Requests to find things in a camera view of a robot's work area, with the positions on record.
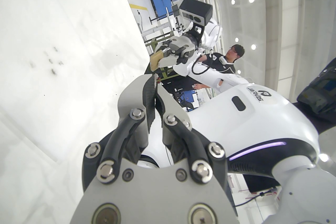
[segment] yellow tape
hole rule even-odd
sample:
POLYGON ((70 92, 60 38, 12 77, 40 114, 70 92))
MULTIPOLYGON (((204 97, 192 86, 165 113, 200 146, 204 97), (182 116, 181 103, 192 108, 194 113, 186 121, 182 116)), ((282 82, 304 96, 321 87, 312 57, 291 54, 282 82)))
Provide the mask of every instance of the yellow tape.
POLYGON ((129 6, 131 8, 135 8, 135 9, 141 9, 141 10, 148 10, 147 7, 141 7, 141 6, 137 6, 136 4, 129 4, 129 6))

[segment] person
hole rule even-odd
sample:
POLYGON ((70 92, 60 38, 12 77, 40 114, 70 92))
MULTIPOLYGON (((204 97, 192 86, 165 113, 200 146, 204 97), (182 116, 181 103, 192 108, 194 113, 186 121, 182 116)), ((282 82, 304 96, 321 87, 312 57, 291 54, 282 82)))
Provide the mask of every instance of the person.
MULTIPOLYGON (((216 69, 221 73, 235 74, 234 62, 242 57, 245 53, 243 46, 236 44, 233 45, 225 56, 220 53, 213 53, 201 56, 198 61, 216 69)), ((168 76, 176 75, 175 71, 169 73, 168 76)), ((162 86, 170 93, 175 94, 178 91, 190 91, 201 88, 209 88, 206 85, 198 83, 197 80, 189 76, 176 76, 162 81, 162 86)))
MULTIPOLYGON (((212 62, 211 62, 211 54, 201 56, 198 61, 201 61, 203 64, 211 66, 211 68, 216 69, 218 72, 225 74, 235 74, 234 62, 240 57, 242 57, 244 53, 245 53, 244 47, 239 44, 235 44, 228 50, 225 56, 223 56, 220 53, 213 53, 212 62)), ((199 83, 195 83, 193 85, 193 89, 201 89, 201 88, 209 88, 209 86, 199 83)))

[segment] blue panel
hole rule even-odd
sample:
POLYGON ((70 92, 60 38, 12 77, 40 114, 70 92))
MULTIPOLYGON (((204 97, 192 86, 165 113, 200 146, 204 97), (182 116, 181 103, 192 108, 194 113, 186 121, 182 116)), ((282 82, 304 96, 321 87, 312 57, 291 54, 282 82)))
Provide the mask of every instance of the blue panel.
POLYGON ((193 99, 193 94, 195 94, 196 91, 195 90, 190 90, 190 91, 184 91, 184 96, 181 98, 181 99, 185 99, 187 102, 194 102, 194 99, 193 99))
POLYGON ((169 15, 171 15, 173 12, 170 0, 153 0, 153 2, 159 19, 166 17, 166 7, 168 9, 169 15))

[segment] black cable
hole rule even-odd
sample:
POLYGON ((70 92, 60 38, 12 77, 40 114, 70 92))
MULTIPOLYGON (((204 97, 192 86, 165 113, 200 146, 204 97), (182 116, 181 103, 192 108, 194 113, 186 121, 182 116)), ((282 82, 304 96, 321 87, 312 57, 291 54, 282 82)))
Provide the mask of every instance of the black cable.
POLYGON ((239 204, 239 205, 235 205, 235 207, 245 205, 245 204, 247 204, 247 203, 253 201, 253 200, 256 199, 257 197, 259 197, 259 196, 264 196, 266 193, 270 193, 270 192, 272 192, 272 189, 270 189, 269 191, 266 191, 266 192, 261 192, 260 194, 258 194, 257 196, 254 196, 253 198, 251 198, 250 200, 246 201, 245 203, 242 203, 242 204, 239 204))
POLYGON ((143 28, 143 18, 141 17, 141 14, 140 15, 140 18, 141 18, 141 30, 144 31, 144 28, 143 28))
POLYGON ((211 59, 211 61, 210 61, 210 63, 209 63, 209 65, 208 65, 208 68, 206 68, 203 72, 200 72, 200 73, 195 73, 194 71, 193 71, 193 67, 195 66, 195 64, 198 62, 198 60, 202 57, 203 55, 200 55, 199 57, 198 57, 198 59, 193 63, 193 65, 192 65, 192 67, 191 67, 191 72, 194 74, 194 75, 201 75, 201 74, 204 74, 206 71, 208 71, 210 68, 211 68, 211 66, 212 66, 212 62, 213 62, 213 53, 212 54, 210 54, 210 59, 211 59))
POLYGON ((144 31, 144 28, 143 28, 143 18, 141 16, 139 10, 137 10, 137 11, 138 11, 138 14, 140 15, 140 18, 141 18, 141 31, 143 32, 144 31))

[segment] black camera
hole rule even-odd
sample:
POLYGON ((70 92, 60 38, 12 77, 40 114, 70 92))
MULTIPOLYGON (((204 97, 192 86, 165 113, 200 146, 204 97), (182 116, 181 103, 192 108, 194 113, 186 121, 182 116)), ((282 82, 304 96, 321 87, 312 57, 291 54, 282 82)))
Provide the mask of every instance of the black camera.
POLYGON ((212 17, 212 5, 197 0, 183 0, 180 13, 184 19, 205 27, 212 17))
POLYGON ((192 29, 184 35, 200 46, 205 26, 212 17, 212 5, 198 0, 183 0, 180 5, 182 18, 193 22, 192 29))

